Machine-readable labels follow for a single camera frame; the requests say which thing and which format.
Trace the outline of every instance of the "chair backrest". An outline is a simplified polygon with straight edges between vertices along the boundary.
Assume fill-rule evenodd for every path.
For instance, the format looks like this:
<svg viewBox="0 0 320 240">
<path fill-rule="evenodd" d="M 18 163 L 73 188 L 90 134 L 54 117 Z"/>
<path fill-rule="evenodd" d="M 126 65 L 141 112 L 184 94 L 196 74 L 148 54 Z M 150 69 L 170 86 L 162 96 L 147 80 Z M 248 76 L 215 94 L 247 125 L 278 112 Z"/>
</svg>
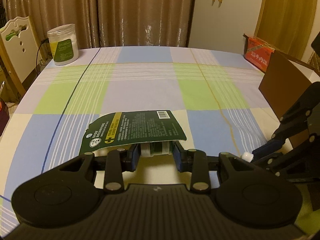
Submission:
<svg viewBox="0 0 320 240">
<path fill-rule="evenodd" d="M 12 66 L 22 83 L 42 59 L 41 53 L 39 53 L 36 64 L 36 55 L 40 44 L 30 17 L 16 17 L 8 21 L 0 29 L 0 36 Z"/>
</svg>

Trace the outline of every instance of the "red object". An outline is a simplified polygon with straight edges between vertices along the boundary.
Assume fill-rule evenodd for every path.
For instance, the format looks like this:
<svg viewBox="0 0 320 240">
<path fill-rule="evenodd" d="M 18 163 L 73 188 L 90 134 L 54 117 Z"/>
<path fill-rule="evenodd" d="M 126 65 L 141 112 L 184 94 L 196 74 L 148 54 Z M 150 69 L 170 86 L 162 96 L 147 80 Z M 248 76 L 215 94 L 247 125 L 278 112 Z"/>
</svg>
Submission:
<svg viewBox="0 0 320 240">
<path fill-rule="evenodd" d="M 269 44 L 255 37 L 248 38 L 245 59 L 254 64 L 261 71 L 266 72 L 271 53 L 275 51 Z"/>
<path fill-rule="evenodd" d="M 0 98 L 0 136 L 9 121 L 9 109 L 7 104 Z"/>
</svg>

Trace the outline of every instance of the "green square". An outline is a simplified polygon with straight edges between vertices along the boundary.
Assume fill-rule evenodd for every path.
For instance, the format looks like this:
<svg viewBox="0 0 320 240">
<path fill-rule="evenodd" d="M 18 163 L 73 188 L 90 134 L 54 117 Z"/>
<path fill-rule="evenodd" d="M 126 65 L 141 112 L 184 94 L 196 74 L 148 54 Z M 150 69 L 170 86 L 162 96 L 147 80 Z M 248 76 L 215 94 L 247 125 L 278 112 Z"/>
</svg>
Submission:
<svg viewBox="0 0 320 240">
<path fill-rule="evenodd" d="M 205 80 L 178 80 L 187 110 L 219 109 Z"/>
<path fill-rule="evenodd" d="M 91 65 L 79 82 L 65 114 L 100 114 L 113 64 Z"/>
<path fill-rule="evenodd" d="M 221 109 L 249 108 L 242 93 L 234 85 L 229 73 L 223 67 L 200 65 L 200 69 Z"/>
<path fill-rule="evenodd" d="M 221 66 L 173 64 L 187 110 L 249 108 Z"/>
<path fill-rule="evenodd" d="M 62 114 L 87 66 L 63 67 L 42 96 L 34 114 Z"/>
</svg>

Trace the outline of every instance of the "barcode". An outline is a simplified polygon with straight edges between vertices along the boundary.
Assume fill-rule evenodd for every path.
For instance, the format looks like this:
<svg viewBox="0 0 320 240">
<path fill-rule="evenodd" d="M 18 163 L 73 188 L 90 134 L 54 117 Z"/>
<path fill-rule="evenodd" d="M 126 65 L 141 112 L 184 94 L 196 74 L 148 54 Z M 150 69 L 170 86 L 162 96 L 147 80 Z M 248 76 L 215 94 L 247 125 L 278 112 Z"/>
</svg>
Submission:
<svg viewBox="0 0 320 240">
<path fill-rule="evenodd" d="M 167 111 L 157 111 L 157 114 L 159 116 L 159 119 L 170 119 Z"/>
</svg>

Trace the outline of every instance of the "white wall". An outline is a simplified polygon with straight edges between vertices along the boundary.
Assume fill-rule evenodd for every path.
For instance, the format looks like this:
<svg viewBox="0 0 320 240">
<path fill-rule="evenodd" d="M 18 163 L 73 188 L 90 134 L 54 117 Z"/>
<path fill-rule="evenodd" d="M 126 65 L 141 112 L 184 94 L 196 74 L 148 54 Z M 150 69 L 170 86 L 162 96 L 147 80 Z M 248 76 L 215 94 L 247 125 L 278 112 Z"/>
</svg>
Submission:
<svg viewBox="0 0 320 240">
<path fill-rule="evenodd" d="M 320 0 L 317 2 L 317 8 L 316 8 L 316 14 L 315 14 L 315 19 L 313 20 L 313 26 L 311 29 L 310 37 L 307 43 L 306 50 L 303 53 L 302 56 L 302 61 L 308 63 L 308 60 L 311 56 L 311 53 L 313 49 L 311 48 L 311 43 L 315 39 L 315 37 L 318 35 L 320 31 Z"/>
<path fill-rule="evenodd" d="M 262 0 L 196 0 L 189 47 L 242 54 L 254 34 Z"/>
</svg>

